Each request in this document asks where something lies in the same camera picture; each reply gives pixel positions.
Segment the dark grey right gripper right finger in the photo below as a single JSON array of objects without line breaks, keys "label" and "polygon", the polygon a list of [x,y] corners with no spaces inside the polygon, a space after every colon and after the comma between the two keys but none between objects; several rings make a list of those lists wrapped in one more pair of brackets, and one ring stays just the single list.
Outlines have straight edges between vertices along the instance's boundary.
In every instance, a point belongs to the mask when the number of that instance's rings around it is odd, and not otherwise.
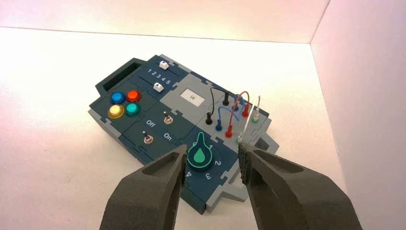
[{"label": "dark grey right gripper right finger", "polygon": [[362,229],[350,198],[326,175],[247,143],[238,160],[258,229]]}]

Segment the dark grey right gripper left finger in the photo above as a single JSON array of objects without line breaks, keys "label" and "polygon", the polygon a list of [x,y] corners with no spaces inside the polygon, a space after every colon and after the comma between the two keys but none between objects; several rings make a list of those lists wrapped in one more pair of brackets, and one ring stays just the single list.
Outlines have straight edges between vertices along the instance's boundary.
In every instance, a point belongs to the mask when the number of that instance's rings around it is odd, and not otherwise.
[{"label": "dark grey right gripper left finger", "polygon": [[107,201],[100,229],[174,229],[186,155],[181,145],[125,176]]}]

